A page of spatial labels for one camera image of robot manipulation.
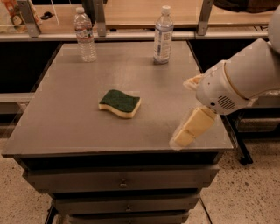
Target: bottle label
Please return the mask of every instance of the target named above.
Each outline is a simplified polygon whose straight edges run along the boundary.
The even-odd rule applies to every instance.
[[[155,30],[154,58],[168,60],[172,45],[172,31]]]
[[[78,40],[79,39],[91,39],[94,36],[92,28],[76,30],[76,35],[77,35]]]

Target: water bottle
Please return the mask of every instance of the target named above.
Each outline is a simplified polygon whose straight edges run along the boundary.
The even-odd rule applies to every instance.
[[[170,17],[170,6],[165,5],[161,17],[156,22],[154,40],[154,63],[168,63],[172,49],[173,22]]]
[[[81,58],[85,62],[96,60],[95,40],[93,26],[83,7],[76,9],[74,29],[80,46]]]

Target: bottle cap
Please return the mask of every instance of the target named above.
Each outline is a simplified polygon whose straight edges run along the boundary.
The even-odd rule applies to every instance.
[[[77,13],[84,13],[85,9],[83,7],[78,7],[78,8],[76,8],[76,12]]]
[[[169,5],[164,5],[162,8],[161,8],[161,13],[162,14],[165,14],[165,15],[167,15],[167,14],[170,14],[170,6]]]

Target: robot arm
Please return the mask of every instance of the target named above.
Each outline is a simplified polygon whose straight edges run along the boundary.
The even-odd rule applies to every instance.
[[[196,91],[204,105],[196,108],[175,130],[174,148],[186,147],[207,131],[215,116],[252,105],[263,93],[280,89],[280,6],[269,22],[269,42],[258,39],[232,58],[222,60],[184,85]]]
[[[269,42],[256,40],[232,58],[207,70],[196,89],[197,99],[221,115],[252,104],[252,99],[280,89],[280,7],[269,22]]]

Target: speckled floor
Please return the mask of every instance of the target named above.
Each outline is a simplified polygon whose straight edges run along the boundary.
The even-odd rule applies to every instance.
[[[0,153],[5,142],[0,139]],[[246,145],[254,163],[241,165],[238,150],[225,153],[218,175],[202,190],[185,224],[280,223],[280,141]],[[50,198],[29,186],[14,160],[0,157],[0,171],[0,223],[45,223]]]

